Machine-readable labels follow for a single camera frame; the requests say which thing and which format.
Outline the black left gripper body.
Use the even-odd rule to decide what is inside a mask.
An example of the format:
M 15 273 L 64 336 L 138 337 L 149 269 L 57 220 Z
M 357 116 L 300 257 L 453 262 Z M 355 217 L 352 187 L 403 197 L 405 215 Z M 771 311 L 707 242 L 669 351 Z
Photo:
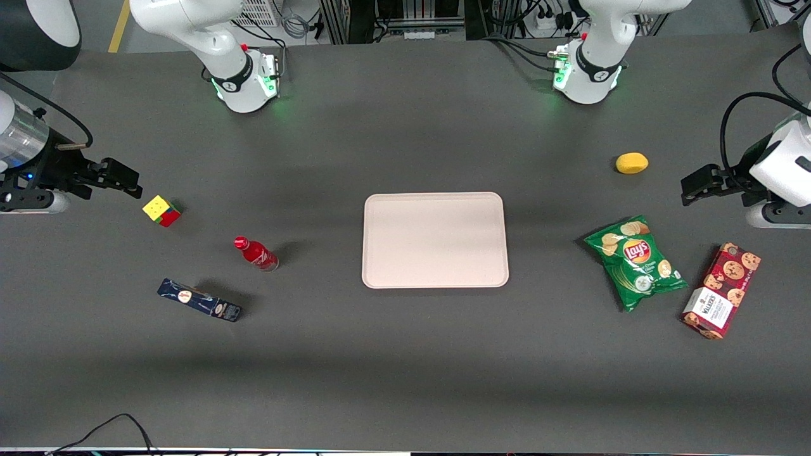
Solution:
M 748 147 L 739 160 L 739 163 L 732 167 L 732 172 L 738 174 L 747 173 L 751 176 L 751 179 L 758 181 L 758 194 L 756 196 L 753 194 L 734 193 L 732 191 L 733 194 L 742 194 L 741 202 L 744 206 L 753 206 L 761 202 L 767 204 L 784 204 L 786 202 L 785 199 L 782 199 L 782 197 L 778 196 L 778 194 L 773 191 L 768 190 L 762 182 L 752 176 L 752 167 L 762 161 L 762 159 L 774 149 L 774 145 L 770 146 L 771 138 L 772 134 L 768 134 Z

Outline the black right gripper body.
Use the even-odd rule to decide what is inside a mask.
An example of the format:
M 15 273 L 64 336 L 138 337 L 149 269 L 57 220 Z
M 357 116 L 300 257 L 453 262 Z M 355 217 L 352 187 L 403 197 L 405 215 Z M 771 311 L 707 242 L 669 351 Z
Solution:
M 92 164 L 78 150 L 61 151 L 50 139 L 44 149 L 2 173 L 3 213 L 61 213 L 70 207 L 70 181 L 80 181 Z

